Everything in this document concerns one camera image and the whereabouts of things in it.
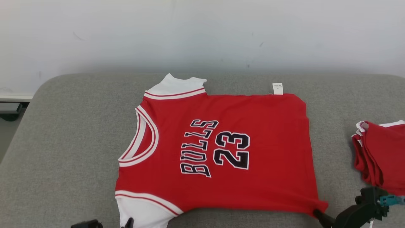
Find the red basketball jersey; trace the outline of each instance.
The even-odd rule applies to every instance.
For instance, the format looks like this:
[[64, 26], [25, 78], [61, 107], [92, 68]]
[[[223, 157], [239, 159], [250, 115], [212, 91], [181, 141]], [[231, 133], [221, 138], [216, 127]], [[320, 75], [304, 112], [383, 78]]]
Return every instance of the red basketball jersey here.
[[194, 208], [325, 211], [306, 105], [293, 94], [207, 95], [205, 79], [168, 74], [145, 92], [119, 158], [121, 226], [166, 227]]
[[405, 121], [376, 125], [369, 121], [357, 123], [352, 135], [356, 150], [354, 167], [362, 178], [391, 194], [405, 194]]

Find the folded red jersey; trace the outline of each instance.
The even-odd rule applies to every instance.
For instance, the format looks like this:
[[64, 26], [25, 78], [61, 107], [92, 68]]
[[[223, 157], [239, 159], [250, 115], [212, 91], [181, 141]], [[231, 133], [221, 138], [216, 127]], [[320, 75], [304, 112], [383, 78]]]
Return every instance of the folded red jersey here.
[[352, 136], [354, 167], [363, 180], [390, 193], [405, 194], [405, 121], [382, 125], [360, 121], [357, 128]]

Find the gray upholstered surface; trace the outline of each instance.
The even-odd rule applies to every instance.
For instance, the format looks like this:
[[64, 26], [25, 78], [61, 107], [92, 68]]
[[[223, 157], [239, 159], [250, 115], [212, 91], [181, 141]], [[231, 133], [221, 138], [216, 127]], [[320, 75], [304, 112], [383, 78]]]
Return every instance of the gray upholstered surface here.
[[[50, 228], [99, 219], [117, 227], [117, 158], [136, 127], [134, 108], [165, 74], [66, 75], [35, 94], [0, 165], [0, 227]], [[353, 168], [350, 136], [360, 120], [405, 119], [405, 79], [389, 75], [187, 75], [207, 78], [208, 94], [266, 94], [271, 83], [307, 103], [320, 199], [336, 216], [365, 184]], [[393, 206], [376, 227], [404, 227]], [[264, 211], [197, 209], [170, 228], [320, 227], [307, 216]]]

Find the red and white stripe trim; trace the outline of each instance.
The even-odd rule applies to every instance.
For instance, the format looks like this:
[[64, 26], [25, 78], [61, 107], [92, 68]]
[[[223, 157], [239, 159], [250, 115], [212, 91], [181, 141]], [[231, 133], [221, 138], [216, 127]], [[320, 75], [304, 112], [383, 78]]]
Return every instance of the red and white stripe trim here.
[[140, 117], [138, 112], [136, 113], [136, 120], [138, 121], [138, 127], [136, 128], [135, 137], [132, 139], [131, 144], [119, 160], [133, 157], [141, 144], [142, 138], [145, 134], [146, 121]]
[[[384, 124], [379, 124], [379, 126], [382, 127], [391, 127], [391, 126], [395, 126], [395, 125], [401, 125], [401, 124], [405, 124], [405, 121], [403, 120], [399, 120], [397, 122], [393, 122], [393, 123], [384, 123]], [[360, 132], [365, 132], [368, 130], [369, 125], [364, 121], [360, 121], [356, 124], [356, 127], [360, 130]]]
[[177, 94], [167, 94], [167, 95], [156, 95], [156, 94], [151, 94], [148, 91], [145, 91], [144, 96], [148, 97], [150, 99], [155, 99], [155, 100], [168, 100], [168, 99], [180, 99], [180, 98], [185, 98], [185, 97], [191, 97], [195, 96], [201, 93], [205, 93], [204, 87], [192, 90], [189, 92], [183, 92], [183, 93], [177, 93]]
[[[140, 121], [140, 124], [138, 124], [138, 126], [140, 129], [137, 130], [137, 134], [132, 140], [131, 145], [128, 147], [127, 151], [118, 159], [120, 167], [132, 166], [144, 161], [155, 152], [156, 147], [158, 146], [159, 132], [157, 126], [152, 121], [148, 113], [141, 106], [138, 106], [135, 110], [137, 115], [139, 116], [138, 121]], [[136, 154], [137, 149], [142, 141], [145, 132], [145, 129], [142, 129], [142, 127], [143, 126], [146, 127], [146, 124], [151, 129], [152, 133], [151, 144], [145, 151], [132, 157], [134, 154]]]
[[178, 208], [176, 205], [172, 204], [171, 202], [169, 202], [167, 200], [154, 196], [152, 194], [134, 193], [134, 192], [124, 191], [124, 190], [115, 191], [115, 198], [120, 198], [120, 197], [129, 197], [129, 198], [135, 198], [135, 199], [140, 199], [140, 200], [147, 200], [148, 202], [153, 203], [153, 204], [159, 206], [160, 208], [163, 208], [164, 210], [168, 211], [169, 213], [173, 214], [173, 216], [179, 216], [180, 214], [183, 213], [183, 211], [180, 208]]

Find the black clamp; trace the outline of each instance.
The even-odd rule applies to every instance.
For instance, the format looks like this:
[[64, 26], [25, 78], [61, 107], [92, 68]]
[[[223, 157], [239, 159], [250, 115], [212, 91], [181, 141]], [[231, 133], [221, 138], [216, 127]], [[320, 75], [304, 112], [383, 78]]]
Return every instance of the black clamp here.
[[387, 217], [390, 207], [380, 204], [380, 198], [388, 196], [387, 191], [378, 187], [366, 187], [360, 193], [361, 196], [355, 199], [356, 205], [342, 211], [336, 219], [319, 210], [315, 210], [313, 215], [323, 228], [360, 228], [374, 218], [382, 220], [382, 217]]
[[[125, 226], [122, 226], [121, 228], [133, 228], [133, 226], [134, 226], [134, 219], [129, 218], [127, 224]], [[102, 224], [95, 219], [88, 222], [81, 222], [72, 225], [70, 228], [102, 228]]]

